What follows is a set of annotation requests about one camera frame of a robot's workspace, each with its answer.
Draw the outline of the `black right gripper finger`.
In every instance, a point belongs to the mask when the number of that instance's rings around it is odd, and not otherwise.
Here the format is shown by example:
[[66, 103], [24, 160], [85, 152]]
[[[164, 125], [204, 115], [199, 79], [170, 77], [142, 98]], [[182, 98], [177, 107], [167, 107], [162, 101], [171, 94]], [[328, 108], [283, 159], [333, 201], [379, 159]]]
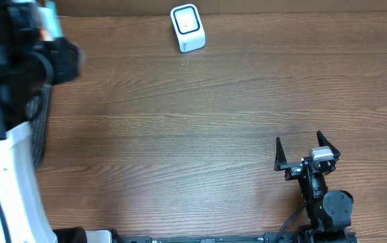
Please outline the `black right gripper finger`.
[[282, 147], [282, 143], [280, 141], [280, 138], [276, 138], [276, 157], [274, 162], [274, 170], [275, 171], [282, 171], [286, 169], [287, 160], [284, 153], [284, 149]]
[[318, 130], [316, 132], [316, 134], [317, 134], [317, 141], [318, 141], [320, 146], [328, 146], [330, 148], [330, 150], [332, 151], [335, 159], [337, 159], [337, 158], [339, 158], [339, 156], [341, 156], [340, 151], [332, 143], [330, 143], [326, 139], [326, 137], [322, 134], [322, 132], [320, 130]]

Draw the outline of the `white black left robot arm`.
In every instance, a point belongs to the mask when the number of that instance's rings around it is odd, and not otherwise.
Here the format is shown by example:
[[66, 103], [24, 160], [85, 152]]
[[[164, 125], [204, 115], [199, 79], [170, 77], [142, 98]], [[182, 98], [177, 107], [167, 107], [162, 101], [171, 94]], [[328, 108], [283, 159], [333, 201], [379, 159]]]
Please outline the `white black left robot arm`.
[[26, 108], [44, 87], [75, 80], [82, 62], [53, 1], [0, 1], [0, 242], [73, 241], [45, 215]]

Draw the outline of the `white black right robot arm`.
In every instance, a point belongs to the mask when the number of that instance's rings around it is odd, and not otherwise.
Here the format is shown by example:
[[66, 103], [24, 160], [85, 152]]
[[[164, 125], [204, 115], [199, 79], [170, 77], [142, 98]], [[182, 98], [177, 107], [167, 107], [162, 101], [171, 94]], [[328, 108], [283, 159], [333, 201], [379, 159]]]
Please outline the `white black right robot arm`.
[[[299, 163], [287, 162], [280, 138], [276, 138], [275, 171], [283, 171], [286, 181], [299, 183], [303, 206], [297, 209], [282, 225], [275, 242], [356, 242], [356, 234], [348, 233], [353, 212], [353, 196], [345, 190], [329, 190], [325, 175], [336, 169], [340, 151], [317, 131], [319, 146]], [[309, 223], [297, 228], [295, 233], [284, 235], [295, 217], [306, 211]]]

